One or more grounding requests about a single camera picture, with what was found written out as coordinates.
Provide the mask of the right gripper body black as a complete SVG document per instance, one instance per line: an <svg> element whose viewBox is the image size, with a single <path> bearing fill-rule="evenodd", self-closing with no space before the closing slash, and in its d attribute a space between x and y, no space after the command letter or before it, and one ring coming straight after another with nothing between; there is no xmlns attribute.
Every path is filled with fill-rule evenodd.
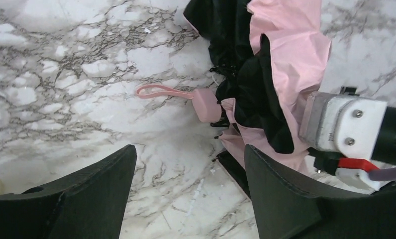
<svg viewBox="0 0 396 239"><path fill-rule="evenodd" d="M310 154L318 172L336 176L351 187L379 191L382 184L396 182L396 108L387 108L371 156L351 157L315 149Z"/></svg>

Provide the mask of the pink folding umbrella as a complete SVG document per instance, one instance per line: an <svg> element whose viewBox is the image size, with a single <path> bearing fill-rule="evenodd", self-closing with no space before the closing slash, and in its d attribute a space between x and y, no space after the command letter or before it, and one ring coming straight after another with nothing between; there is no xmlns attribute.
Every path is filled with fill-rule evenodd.
<svg viewBox="0 0 396 239"><path fill-rule="evenodd" d="M319 89L331 51L320 31L319 0L192 0L184 17L210 41L211 71L225 77L213 92L158 85L147 99L191 100L201 122L222 128L216 159L248 194L244 148L253 145L307 173L308 144L299 136L307 97Z"/></svg>

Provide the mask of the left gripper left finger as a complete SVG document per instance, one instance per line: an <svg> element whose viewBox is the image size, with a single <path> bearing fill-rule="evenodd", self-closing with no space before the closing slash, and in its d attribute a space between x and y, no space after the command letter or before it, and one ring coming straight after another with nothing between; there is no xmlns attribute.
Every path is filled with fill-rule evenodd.
<svg viewBox="0 0 396 239"><path fill-rule="evenodd" d="M127 145L21 194L0 195L0 239L116 239L137 160Z"/></svg>

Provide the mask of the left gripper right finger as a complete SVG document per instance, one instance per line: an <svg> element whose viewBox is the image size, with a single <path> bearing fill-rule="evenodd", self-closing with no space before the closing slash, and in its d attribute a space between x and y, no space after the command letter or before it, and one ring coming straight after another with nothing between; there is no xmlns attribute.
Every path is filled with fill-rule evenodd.
<svg viewBox="0 0 396 239"><path fill-rule="evenodd" d="M262 239L396 239L396 186L367 195L305 176L247 145L245 169Z"/></svg>

